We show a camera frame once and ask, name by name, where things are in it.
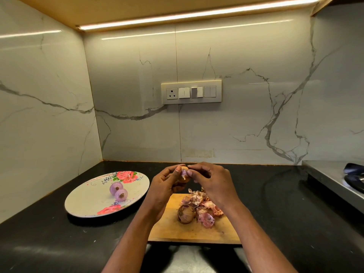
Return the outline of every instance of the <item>floral plate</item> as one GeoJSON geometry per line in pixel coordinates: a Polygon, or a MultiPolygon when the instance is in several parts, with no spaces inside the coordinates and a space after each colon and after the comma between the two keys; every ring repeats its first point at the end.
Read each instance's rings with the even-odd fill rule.
{"type": "Polygon", "coordinates": [[[123,210],[137,202],[148,190],[149,179],[136,171],[117,171],[95,177],[75,188],[66,198],[66,211],[76,217],[101,217],[123,210]],[[110,185],[121,182],[128,197],[118,202],[110,194],[110,185]]]}

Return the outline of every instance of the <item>marble backsplash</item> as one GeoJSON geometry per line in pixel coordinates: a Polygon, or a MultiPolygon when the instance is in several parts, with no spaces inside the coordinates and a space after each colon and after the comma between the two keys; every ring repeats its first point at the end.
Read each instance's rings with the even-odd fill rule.
{"type": "Polygon", "coordinates": [[[84,37],[103,158],[364,160],[364,4],[84,37]],[[160,84],[222,79],[222,103],[163,106],[160,84]]]}
{"type": "Polygon", "coordinates": [[[102,155],[77,32],[18,0],[0,0],[0,61],[2,222],[102,155]]]}

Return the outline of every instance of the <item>pink rose print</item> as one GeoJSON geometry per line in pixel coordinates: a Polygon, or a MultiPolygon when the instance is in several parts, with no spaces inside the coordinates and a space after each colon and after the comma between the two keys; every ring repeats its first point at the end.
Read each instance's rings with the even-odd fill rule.
{"type": "Polygon", "coordinates": [[[134,171],[118,171],[116,177],[119,178],[123,183],[132,183],[138,179],[138,176],[134,171]]]}
{"type": "Polygon", "coordinates": [[[109,214],[109,213],[113,213],[115,211],[121,210],[121,205],[117,204],[117,205],[111,205],[109,207],[106,207],[104,209],[102,209],[101,211],[97,212],[97,215],[100,214],[109,214]]]}

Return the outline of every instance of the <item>black countertop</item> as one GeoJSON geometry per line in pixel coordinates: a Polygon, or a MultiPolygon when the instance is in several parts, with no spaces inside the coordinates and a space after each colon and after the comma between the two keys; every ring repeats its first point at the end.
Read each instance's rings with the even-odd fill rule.
{"type": "MultiPolygon", "coordinates": [[[[143,198],[109,216],[79,219],[66,213],[67,195],[102,174],[132,170],[152,180],[168,165],[101,162],[3,222],[0,272],[100,272],[143,198]]],[[[364,272],[364,215],[354,207],[298,166],[224,167],[240,199],[299,272],[364,272]]],[[[154,243],[141,271],[225,272],[226,264],[244,271],[242,255],[228,245],[154,243]]]]}

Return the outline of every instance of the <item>gas stove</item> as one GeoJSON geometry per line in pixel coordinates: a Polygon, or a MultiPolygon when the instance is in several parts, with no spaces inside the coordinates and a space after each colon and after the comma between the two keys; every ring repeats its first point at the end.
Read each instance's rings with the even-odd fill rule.
{"type": "MultiPolygon", "coordinates": [[[[364,213],[364,193],[353,188],[345,181],[344,168],[348,163],[364,165],[364,161],[304,160],[302,166],[309,175],[364,213]]],[[[357,182],[364,182],[364,175],[363,178],[357,178],[357,182]]]]}

